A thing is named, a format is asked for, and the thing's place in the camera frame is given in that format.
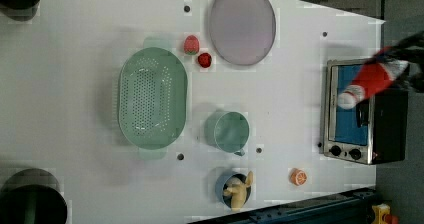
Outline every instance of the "yellow toy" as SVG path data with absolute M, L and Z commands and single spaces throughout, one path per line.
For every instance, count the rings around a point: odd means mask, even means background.
M 245 183 L 239 178 L 232 177 L 227 181 L 227 189 L 224 190 L 224 196 L 231 196 L 231 210 L 240 211 L 246 202 L 247 188 L 253 183 L 253 172 L 247 174 Z
M 372 206 L 375 213 L 375 220 L 372 224 L 398 224 L 399 218 L 390 214 L 390 206 L 381 204 Z

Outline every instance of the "orange object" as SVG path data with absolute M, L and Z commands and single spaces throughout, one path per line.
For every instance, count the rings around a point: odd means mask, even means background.
M 291 183 L 293 183 L 296 186 L 300 186 L 305 184 L 306 180 L 308 179 L 308 177 L 306 176 L 306 173 L 302 170 L 299 169 L 294 169 L 291 176 L 290 176 L 290 181 Z
M 399 218 L 391 214 L 383 215 L 383 220 L 387 222 L 388 224 L 399 224 Z

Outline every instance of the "small blue bowl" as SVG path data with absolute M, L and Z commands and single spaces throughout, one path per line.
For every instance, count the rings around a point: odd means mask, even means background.
M 222 174 L 218 180 L 216 181 L 215 184 L 215 194 L 216 197 L 218 198 L 218 200 L 222 203 L 224 203 L 225 205 L 227 205 L 229 208 L 231 208 L 231 196 L 227 197 L 224 196 L 224 190 L 227 189 L 227 181 L 230 180 L 232 177 L 237 177 L 238 179 L 240 179 L 243 183 L 246 181 L 246 176 L 241 174 L 241 173 L 237 173 L 234 171 L 229 171 L 229 172 L 225 172 L 224 174 Z M 247 202 L 247 200 L 249 200 L 250 197 L 250 192 L 252 191 L 251 187 L 247 188 L 247 196 L 246 196 L 246 201 L 244 203 Z

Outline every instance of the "red cap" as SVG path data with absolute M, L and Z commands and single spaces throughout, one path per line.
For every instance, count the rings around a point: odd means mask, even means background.
M 388 224 L 399 224 L 399 218 L 390 214 L 384 215 L 383 220 Z

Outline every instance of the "screw hole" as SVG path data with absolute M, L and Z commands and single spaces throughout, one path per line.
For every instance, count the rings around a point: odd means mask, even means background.
M 187 5 L 184 6 L 184 11 L 185 12 L 190 12 L 190 10 L 191 10 L 190 6 L 187 6 Z
M 181 153 L 181 154 L 178 154 L 177 159 L 178 159 L 179 161 L 184 160 L 184 155 L 183 155 L 182 153 Z

